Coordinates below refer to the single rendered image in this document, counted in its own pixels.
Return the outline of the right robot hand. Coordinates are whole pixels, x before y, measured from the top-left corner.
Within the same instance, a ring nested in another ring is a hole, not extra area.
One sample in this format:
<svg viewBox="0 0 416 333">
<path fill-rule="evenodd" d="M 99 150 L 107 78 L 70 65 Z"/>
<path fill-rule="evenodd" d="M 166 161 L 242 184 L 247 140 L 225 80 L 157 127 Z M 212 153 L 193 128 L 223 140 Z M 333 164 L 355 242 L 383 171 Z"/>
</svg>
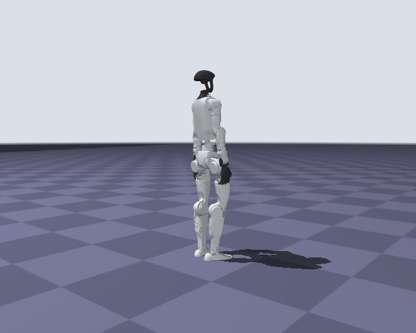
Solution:
<svg viewBox="0 0 416 333">
<path fill-rule="evenodd" d="M 230 177 L 232 176 L 232 173 L 228 167 L 229 163 L 227 164 L 223 164 L 223 159 L 220 158 L 219 159 L 219 163 L 220 166 L 222 167 L 220 175 L 221 175 L 221 179 L 220 179 L 220 183 L 218 183 L 219 185 L 226 185 L 229 181 L 230 181 Z"/>
</svg>

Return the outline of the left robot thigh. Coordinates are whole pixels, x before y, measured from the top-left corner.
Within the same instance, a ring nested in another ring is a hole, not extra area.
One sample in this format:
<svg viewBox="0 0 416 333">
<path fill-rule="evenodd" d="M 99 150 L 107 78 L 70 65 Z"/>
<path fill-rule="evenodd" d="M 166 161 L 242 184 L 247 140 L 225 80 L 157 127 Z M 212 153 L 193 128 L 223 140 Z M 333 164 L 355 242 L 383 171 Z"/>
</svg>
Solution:
<svg viewBox="0 0 416 333">
<path fill-rule="evenodd" d="M 203 215 L 208 211 L 209 196 L 211 190 L 211 175 L 209 169 L 200 168 L 197 159 L 191 162 L 191 169 L 198 173 L 196 176 L 196 186 L 198 190 L 199 201 L 195 204 L 196 214 Z"/>
</svg>

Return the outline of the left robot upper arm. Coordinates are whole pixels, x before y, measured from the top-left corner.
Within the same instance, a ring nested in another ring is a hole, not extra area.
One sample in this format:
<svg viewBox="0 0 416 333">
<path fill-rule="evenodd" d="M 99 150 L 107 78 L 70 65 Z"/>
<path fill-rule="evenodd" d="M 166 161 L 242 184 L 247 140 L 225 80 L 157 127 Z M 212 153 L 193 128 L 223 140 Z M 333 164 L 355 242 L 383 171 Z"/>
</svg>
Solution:
<svg viewBox="0 0 416 333">
<path fill-rule="evenodd" d="M 191 108 L 192 108 L 192 111 L 193 111 L 193 103 L 192 103 Z M 195 122 L 194 122 L 194 115 L 193 115 L 193 134 L 194 134 L 195 136 L 197 136 L 197 134 L 196 134 L 196 128 L 195 128 Z"/>
</svg>

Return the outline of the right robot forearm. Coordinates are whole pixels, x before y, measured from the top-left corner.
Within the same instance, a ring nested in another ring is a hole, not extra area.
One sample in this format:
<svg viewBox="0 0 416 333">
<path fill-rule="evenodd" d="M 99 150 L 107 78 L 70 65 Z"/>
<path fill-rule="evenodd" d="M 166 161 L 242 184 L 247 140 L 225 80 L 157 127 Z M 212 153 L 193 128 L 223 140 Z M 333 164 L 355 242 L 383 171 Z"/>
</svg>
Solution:
<svg viewBox="0 0 416 333">
<path fill-rule="evenodd" d="M 227 150 L 225 146 L 225 129 L 219 128 L 217 130 L 216 140 L 215 144 L 217 146 L 217 154 L 218 154 L 218 161 L 220 158 L 223 159 L 223 164 L 228 163 L 228 157 L 227 157 Z"/>
</svg>

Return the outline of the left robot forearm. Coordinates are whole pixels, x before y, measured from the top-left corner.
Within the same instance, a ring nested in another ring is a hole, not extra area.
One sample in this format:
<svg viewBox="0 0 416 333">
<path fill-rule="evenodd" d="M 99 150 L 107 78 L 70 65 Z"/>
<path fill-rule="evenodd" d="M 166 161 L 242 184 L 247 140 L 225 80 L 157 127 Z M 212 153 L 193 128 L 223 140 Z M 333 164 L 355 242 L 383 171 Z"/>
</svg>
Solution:
<svg viewBox="0 0 416 333">
<path fill-rule="evenodd" d="M 201 151 L 202 150 L 201 149 L 201 147 L 202 147 L 202 140 L 198 140 L 198 137 L 196 137 L 194 134 L 193 134 L 193 147 L 194 147 L 194 149 L 193 149 L 193 155 L 195 155 L 196 156 L 196 159 L 197 159 L 198 151 Z"/>
</svg>

